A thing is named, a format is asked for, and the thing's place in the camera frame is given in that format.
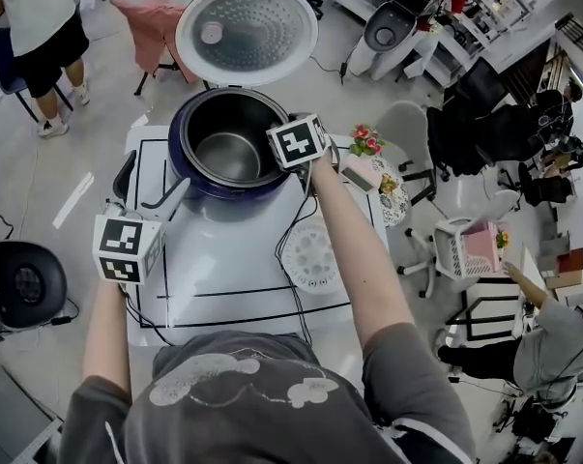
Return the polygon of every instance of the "person's right arm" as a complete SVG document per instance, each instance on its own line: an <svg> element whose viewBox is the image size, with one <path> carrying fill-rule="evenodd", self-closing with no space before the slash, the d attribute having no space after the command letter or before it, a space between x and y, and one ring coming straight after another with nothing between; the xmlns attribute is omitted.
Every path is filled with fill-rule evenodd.
<svg viewBox="0 0 583 464"><path fill-rule="evenodd" d="M380 425L404 432L395 440L412 464L474 457L465 410L426 348L392 258L331 167L314 162L313 183L336 263L353 308L364 356L364 400Z"/></svg>
<svg viewBox="0 0 583 464"><path fill-rule="evenodd" d="M523 275L521 271L516 268L512 263L504 262L504 271L512 280L521 287L521 292L530 303L535 307L540 309L544 300L547 298L548 293L538 287L532 280Z"/></svg>
<svg viewBox="0 0 583 464"><path fill-rule="evenodd" d="M313 162L312 182L353 308L360 343L396 323L414 323L392 259L326 155Z"/></svg>

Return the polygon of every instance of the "gray shirt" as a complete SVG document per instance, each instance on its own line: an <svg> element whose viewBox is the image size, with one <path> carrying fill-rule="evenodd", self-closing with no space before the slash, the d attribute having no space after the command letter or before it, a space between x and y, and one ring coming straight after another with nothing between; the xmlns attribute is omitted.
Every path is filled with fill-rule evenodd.
<svg viewBox="0 0 583 464"><path fill-rule="evenodd" d="M562 401L583 373L583 352L577 356L583 349L583 317L547 297L537 321L542 328L523 335L516 351L514 381L526 393L537 393L543 400Z"/></svg>
<svg viewBox="0 0 583 464"><path fill-rule="evenodd" d="M363 399L296 335L201 335L162 349L133 403L85 380L59 462L471 464L467 416L413 325L367 343L364 386Z"/></svg>

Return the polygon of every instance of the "shelf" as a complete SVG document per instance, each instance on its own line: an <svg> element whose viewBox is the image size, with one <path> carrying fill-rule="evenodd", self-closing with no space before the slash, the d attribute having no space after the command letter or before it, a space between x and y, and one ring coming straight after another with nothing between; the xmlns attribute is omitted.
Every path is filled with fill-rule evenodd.
<svg viewBox="0 0 583 464"><path fill-rule="evenodd" d="M334 0L345 9L358 17L368 20L375 12L376 7L366 0Z"/></svg>

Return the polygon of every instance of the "white graphic print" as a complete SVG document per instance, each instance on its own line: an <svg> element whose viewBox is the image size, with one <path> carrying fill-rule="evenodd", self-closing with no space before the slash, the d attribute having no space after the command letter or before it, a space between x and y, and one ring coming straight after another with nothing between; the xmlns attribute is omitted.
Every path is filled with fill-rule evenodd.
<svg viewBox="0 0 583 464"><path fill-rule="evenodd" d="M232 355L243 351L251 352L249 359L236 360ZM287 391L287 398L269 397L257 389L252 382L241 385L234 395L222 401L202 400L190 393L190 390L198 383L209 382L221 373L236 372L246 375L253 375L259 371L261 364L258 360L272 359L263 353L250 348L240 349L230 354L204 354L190 358L177 366L169 373L162 376L154 385L149 394L149 400L157 406L167 406L179 402L184 397L188 397L193 402L210 408L221 408L233 404L246 392L267 400L271 403L289 404L291 407L301 409L307 402L321 404L328 400L328 392L338 388L338 383L326 377L323 370L318 366L307 362L287 360L283 363L299 364L305 369L316 371L320 377L304 378L301 384L293 385Z"/></svg>
<svg viewBox="0 0 583 464"><path fill-rule="evenodd" d="M205 382L221 373L254 374L259 370L256 359L237 361L226 354L203 354L190 358L166 373L149 394L149 400L157 406L168 406L189 394L192 386Z"/></svg>
<svg viewBox="0 0 583 464"><path fill-rule="evenodd" d="M338 383L327 378L305 378L304 382L294 385L287 392L291 405L301 409L307 402L321 404L328 400L328 392L338 388Z"/></svg>

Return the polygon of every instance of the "pink cloth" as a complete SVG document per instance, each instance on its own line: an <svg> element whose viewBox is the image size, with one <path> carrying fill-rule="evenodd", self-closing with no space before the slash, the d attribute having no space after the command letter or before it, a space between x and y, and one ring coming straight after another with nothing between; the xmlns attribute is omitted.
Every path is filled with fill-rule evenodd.
<svg viewBox="0 0 583 464"><path fill-rule="evenodd" d="M175 44L175 29L184 7L170 5L168 0L148 0L142 5L127 0L110 0L110 3L128 20L134 39L134 59L138 67L153 75L158 69L166 45L186 81L199 79L181 61Z"/></svg>

